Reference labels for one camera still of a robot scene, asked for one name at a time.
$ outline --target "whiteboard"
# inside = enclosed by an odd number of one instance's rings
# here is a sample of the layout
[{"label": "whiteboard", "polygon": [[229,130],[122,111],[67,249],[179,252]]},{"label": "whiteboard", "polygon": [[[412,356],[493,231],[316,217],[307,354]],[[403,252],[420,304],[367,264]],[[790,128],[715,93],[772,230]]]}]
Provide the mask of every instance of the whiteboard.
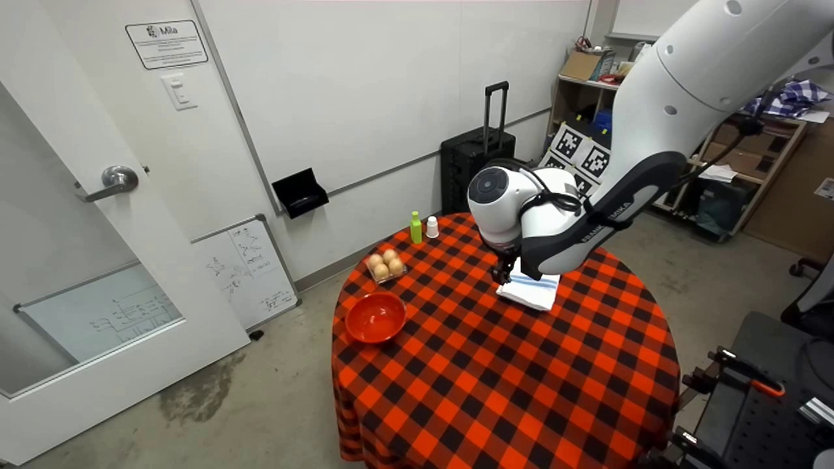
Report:
[{"label": "whiteboard", "polygon": [[612,37],[656,38],[696,0],[621,0]]},{"label": "whiteboard", "polygon": [[261,219],[199,240],[195,249],[245,328],[298,304],[287,268]]},{"label": "whiteboard", "polygon": [[23,304],[19,313],[75,363],[179,321],[144,265]]},{"label": "whiteboard", "polygon": [[509,120],[550,106],[588,0],[193,6],[265,178],[312,166],[330,192],[479,128],[496,80],[511,84]]}]

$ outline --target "red bowl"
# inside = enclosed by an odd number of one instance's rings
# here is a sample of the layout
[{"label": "red bowl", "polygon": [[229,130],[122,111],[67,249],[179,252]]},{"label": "red bowl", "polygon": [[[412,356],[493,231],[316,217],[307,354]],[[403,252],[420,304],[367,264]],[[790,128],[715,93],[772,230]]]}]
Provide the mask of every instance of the red bowl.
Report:
[{"label": "red bowl", "polygon": [[384,344],[406,322],[406,307],[393,294],[367,294],[343,317],[346,337],[361,344]]}]

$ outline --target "floor stain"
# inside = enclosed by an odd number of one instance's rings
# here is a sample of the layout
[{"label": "floor stain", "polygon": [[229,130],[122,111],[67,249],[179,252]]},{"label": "floor stain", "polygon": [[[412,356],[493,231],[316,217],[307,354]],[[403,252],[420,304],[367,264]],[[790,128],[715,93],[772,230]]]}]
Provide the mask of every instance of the floor stain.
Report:
[{"label": "floor stain", "polygon": [[214,363],[210,367],[170,385],[159,393],[159,412],[167,423],[209,423],[227,401],[232,389],[232,373],[245,359],[245,351],[234,351]]}]

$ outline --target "round table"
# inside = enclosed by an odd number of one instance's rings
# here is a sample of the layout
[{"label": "round table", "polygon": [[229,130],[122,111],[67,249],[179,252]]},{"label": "round table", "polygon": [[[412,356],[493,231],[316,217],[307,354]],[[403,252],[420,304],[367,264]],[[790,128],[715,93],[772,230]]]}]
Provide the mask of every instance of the round table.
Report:
[{"label": "round table", "polygon": [[[378,286],[351,268],[333,313],[342,457],[367,467],[627,467],[662,446],[678,408],[668,321],[612,252],[562,273],[554,307],[496,294],[468,213],[441,217],[441,240],[384,240],[406,273]],[[348,342],[342,317],[391,292],[406,325],[380,346]]]}]

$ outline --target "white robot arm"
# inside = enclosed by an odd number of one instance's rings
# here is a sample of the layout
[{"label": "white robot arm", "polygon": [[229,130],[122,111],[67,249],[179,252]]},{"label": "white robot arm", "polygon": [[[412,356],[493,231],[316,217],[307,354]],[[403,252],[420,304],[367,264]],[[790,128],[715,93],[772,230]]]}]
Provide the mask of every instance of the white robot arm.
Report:
[{"label": "white robot arm", "polygon": [[699,0],[616,96],[612,161],[588,201],[565,170],[484,166],[468,209],[484,242],[530,277],[576,268],[664,189],[726,114],[769,84],[834,62],[834,0]]}]

